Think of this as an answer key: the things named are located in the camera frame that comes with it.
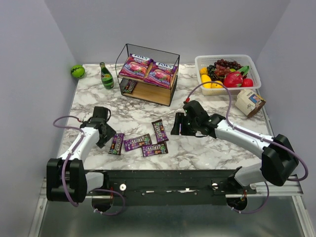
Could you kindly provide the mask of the purple m&m's bag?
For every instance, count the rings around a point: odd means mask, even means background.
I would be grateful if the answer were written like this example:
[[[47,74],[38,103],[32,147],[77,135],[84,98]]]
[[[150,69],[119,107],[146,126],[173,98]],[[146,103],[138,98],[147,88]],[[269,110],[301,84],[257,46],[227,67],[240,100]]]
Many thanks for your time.
[[[136,138],[131,138],[123,141],[124,149],[126,152],[140,148],[143,145],[151,145],[152,140],[149,134],[138,136]]]
[[[143,157],[168,153],[167,144],[165,142],[159,144],[143,145],[141,148]]]
[[[164,129],[162,119],[153,121],[152,126],[155,131],[155,136],[156,136],[156,140],[158,144],[169,140],[166,135],[166,131]]]
[[[129,79],[127,81],[127,84],[125,85],[125,87],[122,90],[123,93],[132,94],[137,84],[138,84],[138,81]]]
[[[123,140],[124,140],[124,133],[115,134],[108,154],[120,156]]]

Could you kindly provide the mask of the purple Fox's candy bag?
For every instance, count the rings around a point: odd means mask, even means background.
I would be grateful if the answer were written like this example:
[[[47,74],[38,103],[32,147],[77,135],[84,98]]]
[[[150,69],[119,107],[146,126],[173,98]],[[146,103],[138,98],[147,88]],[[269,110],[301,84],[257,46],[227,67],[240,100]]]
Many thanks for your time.
[[[144,82],[170,89],[177,70],[177,64],[153,62]]]
[[[120,70],[119,75],[143,80],[152,62],[152,58],[131,53]]]

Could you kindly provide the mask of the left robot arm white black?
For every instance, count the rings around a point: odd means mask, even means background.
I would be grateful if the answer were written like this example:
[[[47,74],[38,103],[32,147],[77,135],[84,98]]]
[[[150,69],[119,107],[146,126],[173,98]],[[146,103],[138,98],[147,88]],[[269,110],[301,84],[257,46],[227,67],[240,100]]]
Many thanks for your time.
[[[79,133],[62,155],[47,162],[46,197],[49,201],[69,202],[78,206],[90,191],[104,186],[105,175],[87,171],[84,161],[94,146],[103,148],[116,134],[108,125],[111,115],[110,109],[96,106],[88,120],[69,115],[53,122],[54,127],[73,129]]]

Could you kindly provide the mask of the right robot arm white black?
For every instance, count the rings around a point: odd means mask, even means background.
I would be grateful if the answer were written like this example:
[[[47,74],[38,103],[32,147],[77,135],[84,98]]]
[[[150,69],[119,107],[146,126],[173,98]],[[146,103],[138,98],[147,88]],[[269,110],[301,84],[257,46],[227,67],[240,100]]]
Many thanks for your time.
[[[171,135],[210,136],[239,146],[258,157],[260,163],[238,167],[229,177],[229,182],[241,187],[268,181],[283,186],[299,164],[287,137],[276,137],[255,133],[229,122],[228,118],[209,115],[202,105],[192,100],[183,106],[184,112],[177,112]]]

